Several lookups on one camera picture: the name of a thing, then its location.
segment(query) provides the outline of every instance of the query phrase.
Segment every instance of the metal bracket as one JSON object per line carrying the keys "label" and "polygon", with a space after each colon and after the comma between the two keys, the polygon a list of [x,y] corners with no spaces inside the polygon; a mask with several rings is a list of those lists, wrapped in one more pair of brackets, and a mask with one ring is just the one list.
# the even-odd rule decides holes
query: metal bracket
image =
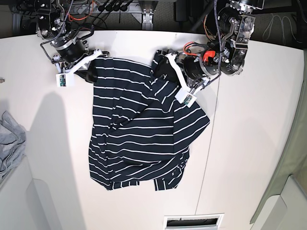
{"label": "metal bracket", "polygon": [[142,30],[153,30],[153,13],[142,14]]}

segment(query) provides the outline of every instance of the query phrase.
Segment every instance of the wire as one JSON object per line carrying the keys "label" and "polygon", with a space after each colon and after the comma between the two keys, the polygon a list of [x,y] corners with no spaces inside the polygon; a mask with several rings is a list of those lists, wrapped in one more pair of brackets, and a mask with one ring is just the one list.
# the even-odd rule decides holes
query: wire
{"label": "wire", "polygon": [[[302,43],[302,42],[298,41],[298,40],[296,39],[296,37],[294,36],[293,30],[292,30],[291,20],[290,20],[289,17],[284,16],[283,18],[281,18],[281,17],[280,17],[279,15],[277,15],[277,14],[276,14],[276,15],[271,14],[271,15],[272,15],[272,19],[271,19],[271,21],[270,21],[268,27],[264,30],[264,32],[263,32],[263,34],[262,34],[262,39],[263,39],[264,41],[267,41],[267,40],[270,38],[270,36],[271,36],[271,30],[272,30],[272,26],[273,26],[273,22],[274,22],[274,18],[277,17],[277,18],[280,20],[281,24],[282,24],[282,40],[283,40],[283,45],[284,45],[284,46],[286,45],[286,38],[285,38],[285,35],[284,35],[284,22],[283,22],[285,19],[288,19],[288,21],[289,21],[289,23],[290,23],[290,30],[291,30],[292,37],[293,37],[293,38],[295,39],[295,41],[297,41],[298,43]],[[267,31],[269,31],[269,34],[268,34],[267,38],[264,38],[264,37],[265,37],[265,34],[267,33]]]}
{"label": "wire", "polygon": [[307,19],[306,19],[306,17],[305,17],[305,14],[304,14],[304,10],[303,10],[301,1],[300,1],[300,0],[296,0],[296,1],[297,1],[297,4],[298,4],[299,9],[300,9],[300,11],[301,11],[302,19],[304,20],[304,22],[307,23]]}
{"label": "wire", "polygon": [[203,20],[203,28],[204,28],[204,30],[205,30],[205,34],[206,34],[207,38],[209,39],[209,41],[212,41],[212,39],[209,38],[209,35],[208,35],[208,32],[207,32],[207,27],[206,27],[207,17],[208,17],[208,15],[206,15],[206,16],[205,16],[205,19]]}
{"label": "wire", "polygon": [[62,24],[62,26],[61,26],[61,29],[60,29],[59,33],[58,33],[54,38],[52,38],[52,39],[50,39],[50,40],[48,40],[48,41],[42,42],[42,43],[40,44],[40,47],[42,47],[44,53],[46,54],[47,58],[52,62],[52,64],[54,63],[54,60],[48,55],[48,53],[47,53],[47,51],[45,50],[45,48],[43,47],[43,45],[44,45],[44,44],[47,44],[47,43],[50,43],[50,42],[56,40],[58,37],[60,37],[60,35],[62,34],[62,32],[63,32],[63,30],[64,30],[65,23],[66,23],[66,21],[67,21],[67,19],[68,19],[69,12],[71,11],[71,7],[72,7],[73,2],[74,2],[74,0],[71,0],[71,3],[70,3],[70,5],[69,5],[69,8],[68,8],[67,13],[66,13],[66,15],[65,15],[65,18],[64,18],[64,20],[63,20],[63,24]]}
{"label": "wire", "polygon": [[201,47],[203,49],[207,49],[208,46],[205,45],[205,44],[199,44],[199,43],[196,43],[196,42],[188,42],[186,43],[184,46],[183,46],[183,52],[186,54],[186,55],[192,55],[192,56],[199,56],[197,54],[194,54],[194,53],[191,53],[190,51],[190,48],[191,47]]}
{"label": "wire", "polygon": [[102,29],[104,29],[104,30],[107,30],[107,25],[106,25],[105,20],[102,20],[101,18],[96,17],[96,16],[92,16],[92,15],[90,15],[90,17],[91,17],[91,18],[96,18],[96,19],[101,20],[101,22],[102,22],[103,24],[105,24],[105,28],[103,28],[103,27],[101,27],[101,26],[99,26],[99,25],[97,25],[97,24],[92,24],[92,25],[97,26],[97,27],[99,27],[99,28],[102,28]]}
{"label": "wire", "polygon": [[94,10],[94,0],[92,0],[92,10],[88,13],[88,15],[86,15],[86,16],[83,17],[83,18],[75,18],[75,17],[73,17],[71,14],[69,14],[69,20],[70,20],[70,21],[73,21],[73,20],[75,20],[75,21],[82,21],[82,20],[86,19],[88,16],[92,15],[93,10]]}
{"label": "wire", "polygon": [[218,79],[222,72],[221,72],[221,62],[222,62],[222,39],[221,39],[221,32],[220,32],[220,26],[217,18],[217,0],[213,0],[213,11],[214,11],[214,20],[215,20],[215,26],[216,26],[216,36],[218,37],[219,40],[219,48],[220,48],[220,56],[219,56],[219,63],[218,63],[218,70],[219,74],[217,77],[215,77],[213,80],[210,80],[206,87],[210,85],[212,82],[214,82],[216,79]]}

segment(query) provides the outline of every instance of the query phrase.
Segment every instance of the white table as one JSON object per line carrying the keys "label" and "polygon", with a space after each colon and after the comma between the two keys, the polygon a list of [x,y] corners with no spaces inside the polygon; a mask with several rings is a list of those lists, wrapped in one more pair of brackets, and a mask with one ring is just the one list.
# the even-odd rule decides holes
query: white table
{"label": "white table", "polygon": [[[98,31],[89,39],[113,57],[145,64],[157,49],[180,49],[189,41],[205,37]],[[32,176],[48,184],[63,230],[161,230],[164,215],[215,213],[225,213],[221,229],[250,229],[295,114],[301,50],[250,42],[243,74],[222,75],[200,92],[198,102],[211,124],[192,144],[177,189],[156,192],[148,181],[110,192],[89,175],[93,86],[76,77],[74,87],[57,88],[57,70],[40,42],[34,35],[0,40],[0,76],[6,79],[0,113],[9,110],[28,130]]]}

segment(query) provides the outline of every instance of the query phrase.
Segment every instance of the striped shirt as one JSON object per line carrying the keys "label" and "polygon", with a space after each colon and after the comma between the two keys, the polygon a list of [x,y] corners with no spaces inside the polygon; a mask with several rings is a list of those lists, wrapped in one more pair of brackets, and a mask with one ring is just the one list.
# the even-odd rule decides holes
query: striped shirt
{"label": "striped shirt", "polygon": [[156,190],[176,188],[190,143],[209,124],[197,103],[188,108],[175,99],[175,83],[153,76],[159,59],[151,67],[112,57],[94,61],[90,175],[107,190],[145,180]]}

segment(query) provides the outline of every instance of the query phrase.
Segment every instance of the black cable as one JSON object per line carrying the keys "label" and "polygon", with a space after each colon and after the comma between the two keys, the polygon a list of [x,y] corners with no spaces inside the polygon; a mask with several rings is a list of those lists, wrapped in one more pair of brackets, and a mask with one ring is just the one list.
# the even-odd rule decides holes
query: black cable
{"label": "black cable", "polygon": [[50,43],[50,42],[56,40],[58,37],[60,37],[60,35],[62,34],[62,32],[63,32],[63,30],[64,30],[65,23],[66,23],[66,20],[67,20],[67,18],[68,18],[69,12],[71,11],[71,7],[72,7],[73,2],[74,2],[74,0],[71,0],[71,3],[70,3],[70,5],[69,5],[69,8],[68,8],[68,10],[67,10],[67,13],[66,13],[66,15],[65,15],[65,18],[64,18],[64,21],[63,21],[63,24],[62,24],[62,26],[61,26],[61,30],[59,31],[59,33],[58,33],[54,38],[52,38],[52,39],[50,39],[50,40],[48,40],[48,41],[42,42],[42,43],[40,44],[40,47],[42,47],[42,49],[43,49],[45,55],[46,55],[47,58],[52,62],[52,64],[53,64],[54,60],[48,55],[48,53],[47,53],[47,51],[45,50],[45,48],[43,47],[43,45],[44,45],[44,44],[47,44],[47,43]]}
{"label": "black cable", "polygon": [[221,32],[220,32],[220,26],[219,26],[219,22],[218,22],[218,18],[217,18],[217,1],[218,0],[213,0],[214,2],[214,6],[213,6],[213,10],[214,10],[214,20],[215,20],[215,26],[216,26],[216,36],[218,37],[219,40],[219,48],[220,48],[220,56],[219,56],[219,63],[218,63],[218,71],[219,71],[219,75],[217,75],[217,77],[215,77],[213,80],[209,81],[208,84],[206,85],[206,87],[208,85],[210,85],[212,82],[214,82],[216,79],[218,79],[222,72],[221,72],[221,62],[222,62],[222,38],[221,38]]}
{"label": "black cable", "polygon": [[297,4],[298,4],[298,7],[301,11],[301,15],[302,15],[302,19],[304,20],[305,23],[307,23],[307,19],[305,17],[305,14],[304,14],[304,11],[303,11],[303,7],[302,7],[302,4],[301,4],[301,1],[300,0],[296,0]]}
{"label": "black cable", "polygon": [[105,28],[103,28],[103,27],[101,27],[101,26],[99,26],[99,25],[97,25],[97,24],[93,24],[92,23],[92,25],[94,25],[94,26],[97,26],[97,27],[99,27],[99,28],[102,28],[102,29],[104,29],[104,30],[107,30],[107,25],[106,25],[106,22],[104,21],[104,20],[102,20],[101,18],[99,18],[99,17],[96,17],[96,16],[92,16],[92,15],[90,15],[90,17],[91,18],[96,18],[96,19],[99,19],[103,24],[105,24]]}
{"label": "black cable", "polygon": [[196,21],[196,23],[192,26],[192,28],[190,29],[189,32],[195,32],[198,29],[198,27],[200,27],[200,25],[202,24],[205,16],[208,15],[210,13],[210,11],[212,10],[213,3],[214,3],[214,0],[211,0],[210,3],[208,3],[208,5],[205,8],[204,12],[200,16],[200,18]]}

